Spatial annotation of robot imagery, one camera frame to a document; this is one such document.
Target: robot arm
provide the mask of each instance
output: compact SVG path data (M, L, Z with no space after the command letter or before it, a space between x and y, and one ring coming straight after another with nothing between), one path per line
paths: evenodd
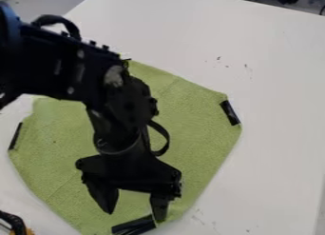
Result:
M42 29L57 23L68 33ZM165 218L168 202L181 197L182 174L156 157L167 151L169 134L152 121L157 100L148 85L129 75L126 61L108 46L83 43L78 28L63 17L44 15L25 24L3 2L0 58L0 109L24 93L85 104L99 155L76 166L103 211L111 214L119 189L127 189L150 193L155 219ZM151 150L147 126L166 138L160 151Z

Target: white table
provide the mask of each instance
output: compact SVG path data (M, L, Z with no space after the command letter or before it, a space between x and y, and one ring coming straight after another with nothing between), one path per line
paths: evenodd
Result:
M227 93L243 123L195 206L152 234L314 233L325 168L324 17L239 0L86 0L67 17L85 39ZM33 198L6 156L29 102L0 117L0 206L38 234L78 234Z

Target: green towel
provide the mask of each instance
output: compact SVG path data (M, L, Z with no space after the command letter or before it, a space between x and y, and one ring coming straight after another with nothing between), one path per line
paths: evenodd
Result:
M144 80L158 99L154 120L171 135L170 149L160 158L182 172L182 198L170 204L167 220L179 218L194 204L239 138L220 103L223 93L139 63L132 75ZM34 102L10 158L29 188L82 234L109 234L110 228L151 213L149 195L124 191L113 215L92 200L75 168L79 158L96 154L93 129L80 103L43 98ZM150 131L153 149L164 139Z

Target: dark spot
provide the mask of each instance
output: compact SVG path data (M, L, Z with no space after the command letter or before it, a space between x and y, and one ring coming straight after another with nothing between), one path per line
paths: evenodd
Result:
M128 121L129 121L131 124L134 124L135 121L136 121L136 119L135 119L135 117L130 116L130 117L128 118Z
M124 105L124 108L126 110L134 110L134 104L132 104L131 102L128 102Z

